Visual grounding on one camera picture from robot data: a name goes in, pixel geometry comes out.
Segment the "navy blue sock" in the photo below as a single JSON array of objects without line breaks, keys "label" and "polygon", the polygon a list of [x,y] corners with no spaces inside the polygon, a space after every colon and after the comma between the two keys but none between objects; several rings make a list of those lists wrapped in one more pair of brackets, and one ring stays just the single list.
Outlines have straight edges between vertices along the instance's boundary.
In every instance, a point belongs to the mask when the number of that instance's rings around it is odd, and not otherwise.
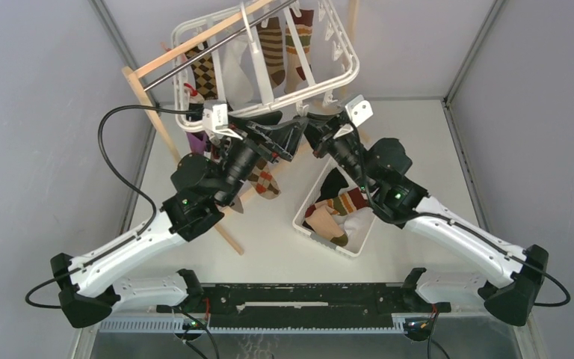
[{"label": "navy blue sock", "polygon": [[203,116],[204,103],[203,102],[191,102],[188,104],[187,116],[196,117],[197,121]]}]

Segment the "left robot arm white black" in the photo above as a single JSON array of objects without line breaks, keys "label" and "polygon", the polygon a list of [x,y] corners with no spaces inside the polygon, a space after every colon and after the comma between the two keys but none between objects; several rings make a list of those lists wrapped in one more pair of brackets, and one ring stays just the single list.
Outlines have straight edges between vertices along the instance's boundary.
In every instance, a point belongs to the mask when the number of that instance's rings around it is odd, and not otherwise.
[{"label": "left robot arm white black", "polygon": [[60,309],[74,328],[86,328],[112,313],[148,306],[179,305],[198,310],[204,300],[195,273],[132,280],[128,273],[171,248],[203,235],[233,205],[260,159],[290,161],[307,126],[306,117],[282,122],[281,113],[229,121],[235,133],[219,162],[197,153],[184,156],[171,175],[175,194],[155,208],[153,216],[96,250],[77,257],[51,259],[59,286]]}]

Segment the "white plastic basket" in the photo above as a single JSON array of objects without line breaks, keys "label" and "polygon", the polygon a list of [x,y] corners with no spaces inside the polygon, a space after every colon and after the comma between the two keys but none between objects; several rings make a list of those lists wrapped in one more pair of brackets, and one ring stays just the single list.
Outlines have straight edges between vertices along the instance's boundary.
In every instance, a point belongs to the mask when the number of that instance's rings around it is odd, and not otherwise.
[{"label": "white plastic basket", "polygon": [[374,221],[363,188],[328,159],[292,225],[308,239],[346,257],[358,257]]}]

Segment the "black sock in basket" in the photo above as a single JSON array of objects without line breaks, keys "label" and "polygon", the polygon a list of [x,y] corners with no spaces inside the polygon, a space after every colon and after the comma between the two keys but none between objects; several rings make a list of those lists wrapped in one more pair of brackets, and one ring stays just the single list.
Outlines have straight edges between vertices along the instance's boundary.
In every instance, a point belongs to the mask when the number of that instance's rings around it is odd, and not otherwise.
[{"label": "black sock in basket", "polygon": [[320,196],[315,201],[316,203],[323,200],[333,199],[339,196],[342,189],[349,186],[345,176],[339,171],[338,168],[333,168],[325,177],[321,189]]}]

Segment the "tan sock in basket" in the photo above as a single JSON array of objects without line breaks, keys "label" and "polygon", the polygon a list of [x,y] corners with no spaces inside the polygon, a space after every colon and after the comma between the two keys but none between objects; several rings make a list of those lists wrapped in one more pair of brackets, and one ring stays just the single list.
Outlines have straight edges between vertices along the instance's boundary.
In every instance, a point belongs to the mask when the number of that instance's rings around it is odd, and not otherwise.
[{"label": "tan sock in basket", "polygon": [[304,221],[314,233],[334,245],[344,247],[348,244],[347,235],[330,214],[330,208],[324,204],[310,206],[305,212]]}]

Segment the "metal hanging rod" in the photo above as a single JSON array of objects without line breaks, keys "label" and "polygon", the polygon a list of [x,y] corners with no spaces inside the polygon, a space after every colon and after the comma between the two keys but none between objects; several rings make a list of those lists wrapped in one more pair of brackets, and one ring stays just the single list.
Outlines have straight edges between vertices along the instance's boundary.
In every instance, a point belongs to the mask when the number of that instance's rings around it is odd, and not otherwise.
[{"label": "metal hanging rod", "polygon": [[233,15],[224,19],[222,22],[218,23],[217,25],[214,25],[211,28],[199,33],[197,36],[195,36],[195,37],[191,38],[190,40],[184,42],[183,44],[180,44],[179,46],[171,49],[169,52],[165,53],[164,55],[160,56],[159,58],[156,58],[155,60],[152,60],[148,64],[143,65],[139,69],[135,70],[135,75],[139,79],[141,79],[144,76],[146,76],[147,74],[151,73],[153,70],[163,66],[164,64],[166,64],[169,61],[172,61],[176,57],[183,55],[189,49],[195,47],[198,43],[202,43],[204,41],[207,41],[211,37],[215,36],[217,33],[221,32],[223,30],[226,30],[228,27],[232,26],[233,24],[235,24],[239,20],[241,20],[244,23],[243,28],[240,28],[237,31],[234,31],[228,37],[223,38],[221,41],[216,42],[213,45],[210,45],[208,48],[201,51],[194,58],[189,58],[184,63],[177,65],[172,70],[169,70],[164,75],[161,75],[156,80],[150,82],[143,89],[145,91],[152,90],[153,88],[166,82],[168,79],[172,78],[177,73],[179,73],[182,70],[185,70],[187,67],[191,66],[199,58],[217,51],[218,49],[223,47],[228,42],[234,40],[237,36],[240,36],[243,33],[251,32],[252,27],[257,26],[263,20],[268,19],[269,17],[272,17],[274,14],[280,12],[281,10],[283,10],[287,7],[290,7],[294,3],[294,1],[286,1],[286,2],[282,3],[280,6],[277,6],[273,9],[271,9],[270,11],[268,11],[266,14],[259,17],[258,19],[255,19],[252,22],[249,21],[249,19],[247,18],[248,15],[254,13],[258,9],[264,7],[265,5],[267,5],[269,3],[271,3],[271,1],[257,1],[255,3],[249,5],[248,7],[244,7],[243,10],[235,12]]}]

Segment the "white plastic clip hanger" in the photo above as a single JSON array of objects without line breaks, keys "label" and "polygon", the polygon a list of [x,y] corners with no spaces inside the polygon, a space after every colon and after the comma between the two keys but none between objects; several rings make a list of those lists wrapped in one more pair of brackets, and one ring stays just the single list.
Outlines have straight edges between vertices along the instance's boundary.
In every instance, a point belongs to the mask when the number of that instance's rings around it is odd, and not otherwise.
[{"label": "white plastic clip hanger", "polygon": [[318,102],[330,108],[359,73],[359,59],[331,1],[278,1],[228,26],[173,60],[173,66],[233,39],[173,77],[175,109],[224,101],[236,117]]}]

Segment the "white sock in basket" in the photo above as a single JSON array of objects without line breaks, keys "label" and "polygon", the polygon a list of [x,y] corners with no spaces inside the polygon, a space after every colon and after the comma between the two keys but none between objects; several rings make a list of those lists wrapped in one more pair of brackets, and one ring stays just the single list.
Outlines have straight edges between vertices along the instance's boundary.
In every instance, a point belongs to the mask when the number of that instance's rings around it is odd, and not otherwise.
[{"label": "white sock in basket", "polygon": [[339,225],[345,232],[349,243],[360,237],[359,232],[367,229],[372,223],[373,215],[370,208],[365,207],[347,215]]}]

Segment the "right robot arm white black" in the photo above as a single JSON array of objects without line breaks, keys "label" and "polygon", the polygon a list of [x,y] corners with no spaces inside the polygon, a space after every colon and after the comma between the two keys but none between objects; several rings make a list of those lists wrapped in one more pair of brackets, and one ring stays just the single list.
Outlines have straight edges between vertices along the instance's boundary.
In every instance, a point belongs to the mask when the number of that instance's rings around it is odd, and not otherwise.
[{"label": "right robot arm white black", "polygon": [[358,132],[336,137],[348,124],[345,114],[309,115],[304,135],[314,156],[330,155],[381,221],[432,239],[473,264],[485,279],[475,293],[484,308],[504,323],[525,325],[537,306],[548,251],[511,244],[455,215],[407,177],[413,162],[397,138],[381,138],[366,149]]}]

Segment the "beige orange argyle sock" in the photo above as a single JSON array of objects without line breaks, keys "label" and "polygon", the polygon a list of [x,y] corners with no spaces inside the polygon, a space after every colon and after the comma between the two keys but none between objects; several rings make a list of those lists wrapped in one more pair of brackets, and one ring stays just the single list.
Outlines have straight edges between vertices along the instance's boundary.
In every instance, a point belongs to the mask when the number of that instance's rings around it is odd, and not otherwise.
[{"label": "beige orange argyle sock", "polygon": [[281,193],[277,181],[270,172],[267,161],[263,158],[260,158],[255,164],[247,181],[252,185],[256,193],[265,199],[273,200]]}]

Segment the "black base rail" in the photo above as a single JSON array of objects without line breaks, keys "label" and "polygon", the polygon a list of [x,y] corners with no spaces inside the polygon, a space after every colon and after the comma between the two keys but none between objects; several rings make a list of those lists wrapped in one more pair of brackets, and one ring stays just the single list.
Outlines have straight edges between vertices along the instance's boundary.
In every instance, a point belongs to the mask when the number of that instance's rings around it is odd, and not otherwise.
[{"label": "black base rail", "polygon": [[203,285],[175,307],[157,313],[187,312],[201,319],[235,325],[383,324],[395,315],[426,316],[451,312],[449,303],[430,304],[399,283],[218,283]]}]

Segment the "white sock hanging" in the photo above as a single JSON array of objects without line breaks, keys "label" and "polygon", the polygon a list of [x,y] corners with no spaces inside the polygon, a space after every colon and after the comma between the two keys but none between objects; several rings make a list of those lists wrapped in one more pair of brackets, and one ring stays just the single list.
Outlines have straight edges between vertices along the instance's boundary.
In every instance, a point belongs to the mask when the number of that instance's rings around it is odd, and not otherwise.
[{"label": "white sock hanging", "polygon": [[222,61],[222,74],[226,100],[231,105],[244,105],[253,98],[253,86],[241,67],[248,41],[235,37],[226,44]]}]

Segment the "brown yellow argyle sock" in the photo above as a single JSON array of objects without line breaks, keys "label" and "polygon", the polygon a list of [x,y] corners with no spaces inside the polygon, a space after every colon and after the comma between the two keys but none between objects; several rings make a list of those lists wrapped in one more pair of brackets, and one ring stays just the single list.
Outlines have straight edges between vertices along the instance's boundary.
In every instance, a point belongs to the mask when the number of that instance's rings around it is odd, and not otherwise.
[{"label": "brown yellow argyle sock", "polygon": [[212,55],[200,56],[191,64],[194,77],[194,89],[203,99],[212,100],[218,98],[217,82],[215,75],[215,63]]}]

